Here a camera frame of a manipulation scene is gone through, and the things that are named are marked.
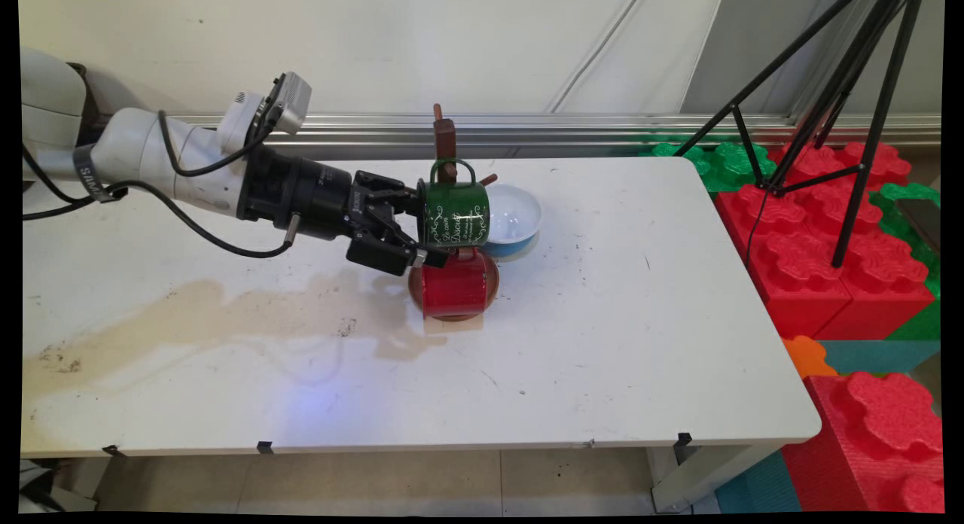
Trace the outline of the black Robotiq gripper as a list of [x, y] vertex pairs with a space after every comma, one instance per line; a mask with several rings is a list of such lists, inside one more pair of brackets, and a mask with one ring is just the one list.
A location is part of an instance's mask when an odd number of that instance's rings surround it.
[[423, 215], [421, 178], [416, 187], [407, 187], [395, 178], [352, 174], [263, 146], [247, 159], [239, 195], [241, 220], [269, 220], [286, 231], [298, 216], [297, 233], [329, 242], [347, 236], [349, 262], [390, 275], [404, 275], [410, 267], [444, 267], [452, 254], [407, 235], [395, 220], [399, 213]]

